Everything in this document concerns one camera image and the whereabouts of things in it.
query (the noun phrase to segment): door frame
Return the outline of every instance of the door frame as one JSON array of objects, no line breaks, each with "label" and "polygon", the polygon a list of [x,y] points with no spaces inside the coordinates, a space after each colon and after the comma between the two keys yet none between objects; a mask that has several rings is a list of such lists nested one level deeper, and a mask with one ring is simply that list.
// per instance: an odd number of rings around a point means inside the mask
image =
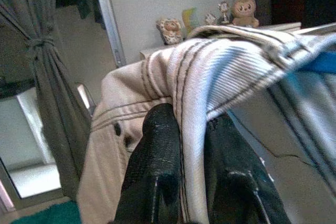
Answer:
[{"label": "door frame", "polygon": [[98,0],[100,10],[106,27],[106,32],[110,41],[114,62],[117,67],[126,65],[121,40],[118,33],[117,22],[114,17],[112,0]]}]

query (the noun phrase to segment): curtain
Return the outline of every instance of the curtain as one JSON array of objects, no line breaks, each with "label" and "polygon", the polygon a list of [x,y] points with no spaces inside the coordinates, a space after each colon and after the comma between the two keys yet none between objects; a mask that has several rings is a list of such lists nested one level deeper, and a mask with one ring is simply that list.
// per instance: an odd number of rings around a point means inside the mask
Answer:
[{"label": "curtain", "polygon": [[75,199],[91,119],[51,36],[55,6],[56,0],[0,0],[0,19],[27,44],[43,133],[56,160],[64,195]]}]

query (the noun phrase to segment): blue object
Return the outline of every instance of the blue object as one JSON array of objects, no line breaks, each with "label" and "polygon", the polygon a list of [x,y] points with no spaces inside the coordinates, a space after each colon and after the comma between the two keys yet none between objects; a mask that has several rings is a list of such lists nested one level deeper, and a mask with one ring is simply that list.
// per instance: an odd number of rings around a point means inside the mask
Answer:
[{"label": "blue object", "polygon": [[299,71],[336,73],[336,52],[322,52],[314,61],[303,66]]}]

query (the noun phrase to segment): small statue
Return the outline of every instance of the small statue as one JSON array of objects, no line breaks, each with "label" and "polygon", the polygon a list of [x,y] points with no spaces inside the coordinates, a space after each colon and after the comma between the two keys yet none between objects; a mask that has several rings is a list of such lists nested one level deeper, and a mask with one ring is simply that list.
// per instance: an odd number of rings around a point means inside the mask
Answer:
[{"label": "small statue", "polygon": [[220,4],[218,4],[218,9],[222,13],[221,17],[218,19],[219,25],[226,25],[229,24],[230,21],[227,17],[227,12],[229,11],[229,4],[226,1],[222,1]]},{"label": "small statue", "polygon": [[209,26],[214,26],[216,25],[216,16],[211,14],[211,13],[207,13],[205,15],[205,24],[209,25]]},{"label": "small statue", "polygon": [[233,25],[258,27],[259,20],[254,17],[255,10],[255,0],[235,0],[232,7]]},{"label": "small statue", "polygon": [[166,45],[182,41],[181,24],[177,19],[161,18],[156,21],[156,25]]}]

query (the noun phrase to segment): figurine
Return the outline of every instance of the figurine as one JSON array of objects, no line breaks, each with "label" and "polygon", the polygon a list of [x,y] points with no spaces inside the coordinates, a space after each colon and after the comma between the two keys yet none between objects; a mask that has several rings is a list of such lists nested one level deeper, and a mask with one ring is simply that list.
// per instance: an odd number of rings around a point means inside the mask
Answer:
[{"label": "figurine", "polygon": [[227,12],[229,11],[229,4],[226,1],[222,1],[220,4],[218,4],[218,8],[222,13],[222,16],[218,19],[218,24],[219,25],[229,24],[230,22],[227,17]]},{"label": "figurine", "polygon": [[161,18],[156,21],[166,45],[177,44],[182,41],[181,24],[177,19]]},{"label": "figurine", "polygon": [[208,13],[205,15],[205,24],[210,25],[210,26],[214,26],[216,25],[216,16]]},{"label": "figurine", "polygon": [[196,27],[200,26],[197,16],[196,16],[197,8],[190,8],[182,11],[182,20],[184,23],[184,27],[187,30],[187,33],[190,33]]},{"label": "figurine", "polygon": [[259,20],[254,17],[256,10],[255,0],[235,0],[232,7],[234,17],[232,23],[236,26],[259,26]]}]

